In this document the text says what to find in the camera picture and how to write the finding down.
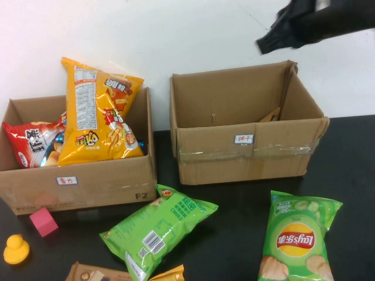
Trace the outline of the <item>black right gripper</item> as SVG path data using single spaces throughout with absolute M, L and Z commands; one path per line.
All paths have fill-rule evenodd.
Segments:
M 276 22 L 287 22 L 288 28 L 274 27 L 256 40 L 261 54 L 292 47 L 298 49 L 307 44 L 320 42 L 316 29 L 316 1 L 290 1 L 277 13 Z

